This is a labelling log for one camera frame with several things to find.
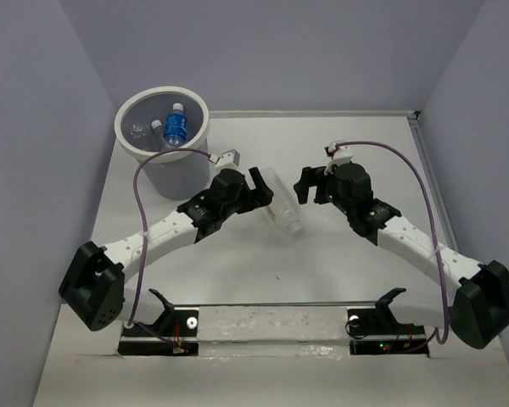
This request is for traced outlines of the large clear bottle cream label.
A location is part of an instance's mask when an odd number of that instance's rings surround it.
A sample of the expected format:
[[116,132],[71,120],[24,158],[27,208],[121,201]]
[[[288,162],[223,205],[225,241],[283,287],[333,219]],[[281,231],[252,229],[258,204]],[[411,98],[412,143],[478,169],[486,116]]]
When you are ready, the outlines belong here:
[[270,220],[277,229],[291,236],[300,233],[303,223],[299,215],[299,206],[292,193],[273,168],[266,167],[260,173],[266,185],[273,191],[272,201],[266,206]]

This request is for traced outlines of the blue label bottle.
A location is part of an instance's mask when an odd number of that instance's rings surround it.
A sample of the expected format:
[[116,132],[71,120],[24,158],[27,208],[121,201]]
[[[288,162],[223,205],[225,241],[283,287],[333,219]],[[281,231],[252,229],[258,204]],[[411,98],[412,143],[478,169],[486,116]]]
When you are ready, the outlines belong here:
[[163,138],[170,148],[180,147],[187,141],[187,117],[182,103],[174,103],[166,116]]

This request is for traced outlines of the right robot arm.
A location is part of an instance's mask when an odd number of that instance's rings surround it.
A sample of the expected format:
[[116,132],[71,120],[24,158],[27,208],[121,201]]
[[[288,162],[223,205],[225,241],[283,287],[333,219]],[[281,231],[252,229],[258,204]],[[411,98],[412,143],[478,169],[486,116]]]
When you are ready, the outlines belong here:
[[399,210],[374,197],[371,178],[359,164],[330,170],[305,167],[294,184],[300,204],[307,202],[311,188],[316,190],[315,203],[335,206],[354,233],[439,285],[440,297],[433,303],[407,299],[402,287],[382,296],[373,312],[380,331],[431,326],[482,349],[509,326],[509,270],[502,263],[483,264],[437,243]]

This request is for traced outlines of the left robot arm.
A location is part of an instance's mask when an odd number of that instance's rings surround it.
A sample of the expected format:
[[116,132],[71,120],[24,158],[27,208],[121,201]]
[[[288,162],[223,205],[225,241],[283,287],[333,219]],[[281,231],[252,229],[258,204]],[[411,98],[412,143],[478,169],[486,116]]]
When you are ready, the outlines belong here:
[[166,332],[173,305],[157,290],[142,289],[144,270],[166,255],[219,231],[232,215],[268,206],[273,199],[258,168],[243,173],[221,170],[210,186],[163,220],[114,243],[89,241],[77,250],[59,285],[59,296],[92,332],[112,321],[143,325],[151,334]]

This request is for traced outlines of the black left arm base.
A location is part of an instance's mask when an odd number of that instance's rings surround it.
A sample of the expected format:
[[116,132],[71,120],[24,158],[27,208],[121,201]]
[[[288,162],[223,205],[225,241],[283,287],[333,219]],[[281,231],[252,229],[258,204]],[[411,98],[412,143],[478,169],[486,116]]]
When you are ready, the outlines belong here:
[[122,356],[185,357],[199,354],[199,309],[175,307],[155,289],[148,292],[164,306],[153,324],[135,322],[121,330],[117,352]]

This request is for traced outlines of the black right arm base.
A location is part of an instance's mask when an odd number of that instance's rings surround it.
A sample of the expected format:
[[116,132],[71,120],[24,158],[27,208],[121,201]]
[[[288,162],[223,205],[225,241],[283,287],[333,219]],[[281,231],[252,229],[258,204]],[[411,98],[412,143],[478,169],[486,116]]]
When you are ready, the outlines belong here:
[[351,355],[422,354],[429,356],[423,326],[401,324],[391,315],[389,305],[404,293],[394,288],[371,308],[347,309],[344,330],[350,338]]

